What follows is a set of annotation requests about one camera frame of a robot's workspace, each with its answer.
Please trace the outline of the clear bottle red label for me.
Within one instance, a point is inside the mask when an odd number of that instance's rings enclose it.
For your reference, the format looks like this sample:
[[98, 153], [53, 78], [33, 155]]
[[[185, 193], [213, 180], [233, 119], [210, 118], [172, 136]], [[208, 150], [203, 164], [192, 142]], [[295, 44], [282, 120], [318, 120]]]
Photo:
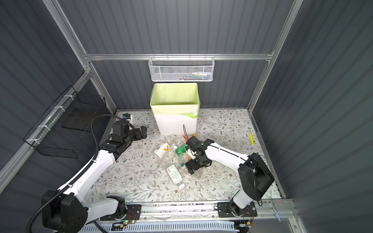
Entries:
[[197, 136], [196, 134], [188, 134], [188, 135], [170, 135], [170, 141], [174, 142], [181, 142], [181, 143], [186, 143], [190, 138], [193, 136]]

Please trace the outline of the green bottle yellow cap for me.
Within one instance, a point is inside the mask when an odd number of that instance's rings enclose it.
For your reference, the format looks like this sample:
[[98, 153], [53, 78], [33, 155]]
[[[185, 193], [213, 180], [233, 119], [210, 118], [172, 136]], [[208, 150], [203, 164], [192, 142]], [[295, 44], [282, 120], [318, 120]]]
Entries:
[[177, 147], [177, 148], [175, 149], [175, 153], [176, 153], [177, 155], [184, 154], [184, 153], [186, 153], [186, 152], [187, 152], [187, 145], [186, 145], [186, 144], [183, 144], [183, 145], [181, 145], [180, 147]]

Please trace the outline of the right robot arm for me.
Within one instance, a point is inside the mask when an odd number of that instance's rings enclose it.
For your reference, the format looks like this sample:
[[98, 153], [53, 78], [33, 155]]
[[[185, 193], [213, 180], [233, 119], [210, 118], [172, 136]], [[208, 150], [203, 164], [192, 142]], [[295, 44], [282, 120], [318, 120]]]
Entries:
[[230, 212], [242, 216], [253, 201], [261, 201], [264, 194], [275, 181], [273, 174], [257, 153], [251, 155], [234, 152], [220, 146], [211, 139], [200, 141], [192, 136], [186, 142], [193, 158], [186, 162], [186, 168], [192, 175], [201, 168], [207, 168], [216, 161], [237, 172], [241, 188], [230, 200]]

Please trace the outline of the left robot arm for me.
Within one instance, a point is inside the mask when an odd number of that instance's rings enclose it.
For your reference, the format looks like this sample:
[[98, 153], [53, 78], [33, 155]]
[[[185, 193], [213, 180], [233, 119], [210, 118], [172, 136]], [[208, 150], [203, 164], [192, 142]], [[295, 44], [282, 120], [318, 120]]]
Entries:
[[125, 199], [108, 196], [104, 200], [84, 205], [83, 200], [100, 175], [131, 146], [134, 141], [147, 138], [145, 126], [135, 128], [128, 120], [113, 124], [109, 140], [96, 146], [93, 157], [56, 191], [49, 190], [42, 197], [41, 208], [33, 219], [41, 216], [42, 225], [61, 233], [77, 233], [86, 224], [97, 223], [102, 217], [110, 220], [130, 216]]

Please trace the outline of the clear crushed bottle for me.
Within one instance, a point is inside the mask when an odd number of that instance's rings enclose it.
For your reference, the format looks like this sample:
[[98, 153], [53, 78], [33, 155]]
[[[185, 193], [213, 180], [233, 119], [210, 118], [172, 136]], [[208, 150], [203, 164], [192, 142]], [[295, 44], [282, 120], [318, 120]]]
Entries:
[[171, 165], [175, 165], [176, 167], [180, 167], [182, 164], [186, 162], [184, 153], [177, 154], [176, 150], [178, 147], [173, 144], [168, 152], [162, 157], [160, 165], [163, 169], [170, 167]]

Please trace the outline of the white bottle yellow mark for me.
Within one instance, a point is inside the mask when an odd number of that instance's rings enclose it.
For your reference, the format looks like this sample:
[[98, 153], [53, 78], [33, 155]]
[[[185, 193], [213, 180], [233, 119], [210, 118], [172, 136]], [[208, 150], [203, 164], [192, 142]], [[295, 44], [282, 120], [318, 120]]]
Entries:
[[154, 155], [157, 157], [157, 158], [159, 158], [159, 159], [161, 159], [167, 152], [168, 152], [168, 150], [170, 149], [170, 146], [169, 146], [169, 144], [166, 142], [166, 141], [164, 141], [164, 142], [162, 142], [157, 148], [156, 148], [156, 150], [154, 151]]

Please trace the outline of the clear bottle orange label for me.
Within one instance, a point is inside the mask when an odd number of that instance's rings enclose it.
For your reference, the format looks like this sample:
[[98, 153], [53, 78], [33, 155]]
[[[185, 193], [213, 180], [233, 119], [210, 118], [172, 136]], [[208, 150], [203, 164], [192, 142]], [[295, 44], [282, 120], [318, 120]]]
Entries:
[[189, 155], [188, 152], [184, 152], [184, 153], [182, 153], [181, 158], [182, 158], [182, 163], [184, 163], [184, 164], [185, 164], [186, 162], [188, 162], [189, 160], [192, 159], [192, 157]]

